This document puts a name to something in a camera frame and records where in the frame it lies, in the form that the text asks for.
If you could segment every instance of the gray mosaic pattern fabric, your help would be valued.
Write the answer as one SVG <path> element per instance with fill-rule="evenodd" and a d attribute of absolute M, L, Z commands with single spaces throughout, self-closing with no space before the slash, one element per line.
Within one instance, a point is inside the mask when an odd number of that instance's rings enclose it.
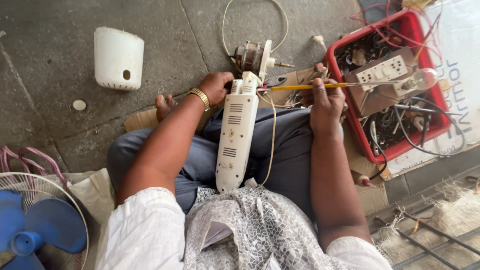
<path fill-rule="evenodd" d="M 233 234 L 202 250 L 212 222 L 226 224 Z M 198 188 L 185 228 L 187 270 L 268 269 L 272 257 L 282 269 L 351 269 L 323 253 L 312 223 L 293 202 L 264 188 L 223 194 Z"/>

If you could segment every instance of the screwdriver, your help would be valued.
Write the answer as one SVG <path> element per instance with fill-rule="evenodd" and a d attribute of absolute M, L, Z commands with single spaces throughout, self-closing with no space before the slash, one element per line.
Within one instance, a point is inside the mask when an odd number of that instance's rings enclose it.
<path fill-rule="evenodd" d="M 392 85 L 397 84 L 400 81 L 388 81 L 388 82 L 375 82 L 375 83 L 339 83 L 339 84 L 325 84 L 325 88 L 337 88 L 337 87 L 347 87 L 347 86 L 379 86 L 379 85 Z M 258 91 L 262 90 L 272 90 L 272 91 L 279 91 L 279 90 L 297 90 L 297 89 L 312 89 L 313 86 L 305 85 L 305 86 L 274 86 L 269 88 L 259 88 Z"/>

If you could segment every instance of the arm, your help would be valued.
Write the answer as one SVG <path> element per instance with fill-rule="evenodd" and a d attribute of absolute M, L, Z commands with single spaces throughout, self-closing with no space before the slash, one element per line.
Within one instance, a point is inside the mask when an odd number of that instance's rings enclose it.
<path fill-rule="evenodd" d="M 313 89 L 302 93 L 302 103 L 313 103 L 310 115 L 313 130 L 310 194 L 320 246 L 325 251 L 332 241 L 342 236 L 355 236 L 371 243 L 338 131 L 345 95 L 340 88 L 326 91 L 321 79 L 309 83 L 313 84 Z"/>
<path fill-rule="evenodd" d="M 230 72 L 209 74 L 198 87 L 211 106 L 221 102 L 233 80 Z M 188 95 L 145 140 L 135 161 L 122 179 L 117 205 L 149 187 L 164 187 L 175 194 L 175 179 L 187 159 L 195 129 L 204 112 L 197 95 Z"/>

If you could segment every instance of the gold watch strap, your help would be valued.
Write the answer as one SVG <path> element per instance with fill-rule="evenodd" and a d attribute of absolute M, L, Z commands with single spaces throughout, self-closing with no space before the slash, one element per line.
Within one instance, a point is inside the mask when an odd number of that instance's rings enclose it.
<path fill-rule="evenodd" d="M 192 88 L 188 94 L 195 94 L 197 95 L 203 102 L 205 106 L 205 111 L 208 111 L 210 109 L 210 102 L 208 102 L 207 96 L 198 88 Z"/>

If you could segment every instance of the tool box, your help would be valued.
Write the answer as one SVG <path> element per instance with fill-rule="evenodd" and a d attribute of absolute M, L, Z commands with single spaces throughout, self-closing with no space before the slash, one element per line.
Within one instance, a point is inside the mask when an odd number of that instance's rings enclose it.
<path fill-rule="evenodd" d="M 373 31 L 376 28 L 381 28 L 385 26 L 387 23 L 399 22 L 400 23 L 400 33 L 416 42 L 422 43 L 424 40 L 424 33 L 421 26 L 421 21 L 418 15 L 409 10 L 405 9 L 398 13 L 395 13 L 389 16 L 386 19 L 383 19 L 377 23 L 369 25 L 365 28 L 362 28 L 350 35 L 342 38 L 341 40 L 332 44 L 327 51 L 326 60 L 328 62 L 329 70 L 332 73 L 333 79 L 337 80 L 339 83 L 344 82 L 343 76 L 340 72 L 338 67 L 337 61 L 334 56 L 334 52 L 337 48 L 345 46 L 355 40 L 358 40 Z M 415 44 L 412 42 L 407 41 L 407 45 L 409 47 L 414 47 Z M 418 50 L 418 46 L 413 49 L 415 52 Z M 422 50 L 418 58 L 419 68 L 433 68 L 436 69 L 435 65 L 433 64 L 430 55 L 427 49 Z M 365 157 L 372 163 L 375 164 L 384 164 L 385 160 L 383 159 L 382 155 L 375 155 L 372 152 L 372 148 L 369 145 L 367 140 L 367 135 L 363 131 L 362 125 L 359 122 L 360 116 L 357 115 L 354 109 L 354 103 L 349 95 L 349 91 L 346 88 L 343 88 L 343 92 L 346 96 L 346 102 L 348 104 L 348 110 L 346 111 L 348 121 L 352 127 L 352 130 L 357 138 L 357 141 L 360 144 L 360 147 L 365 154 Z M 428 97 L 427 99 L 433 103 L 435 103 L 438 107 L 443 109 L 444 111 L 448 111 L 447 103 L 445 101 L 443 92 L 438 84 L 428 90 Z M 447 119 L 446 116 L 436 113 L 432 116 L 432 121 L 430 123 L 430 128 L 426 134 L 426 141 L 432 140 L 439 135 L 447 132 L 450 129 L 451 123 Z M 410 134 L 409 137 L 411 141 L 418 145 L 421 140 L 421 131 L 417 131 L 415 134 Z M 397 142 L 396 144 L 389 146 L 387 150 L 384 151 L 385 156 L 388 161 L 397 158 L 398 156 L 406 153 L 407 151 L 413 149 L 413 147 L 407 142 L 406 139 L 402 139 L 401 141 Z"/>

